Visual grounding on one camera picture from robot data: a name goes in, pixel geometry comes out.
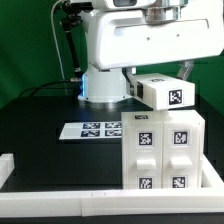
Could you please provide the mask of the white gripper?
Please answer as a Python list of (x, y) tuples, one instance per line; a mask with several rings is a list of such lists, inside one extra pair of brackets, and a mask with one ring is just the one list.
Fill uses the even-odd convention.
[(182, 61), (177, 77), (186, 80), (194, 61), (224, 49), (222, 12), (184, 10), (182, 19), (168, 24), (145, 22), (141, 10), (97, 14), (88, 30), (88, 61), (98, 69), (123, 68), (131, 96), (137, 82), (135, 66)]

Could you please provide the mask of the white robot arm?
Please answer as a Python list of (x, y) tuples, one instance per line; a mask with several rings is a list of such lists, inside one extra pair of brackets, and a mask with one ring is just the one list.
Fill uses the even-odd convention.
[(71, 46), (78, 100), (136, 99), (156, 110), (191, 106), (187, 81), (199, 58), (224, 49), (223, 0), (57, 0), (69, 33), (83, 27), (87, 68)]

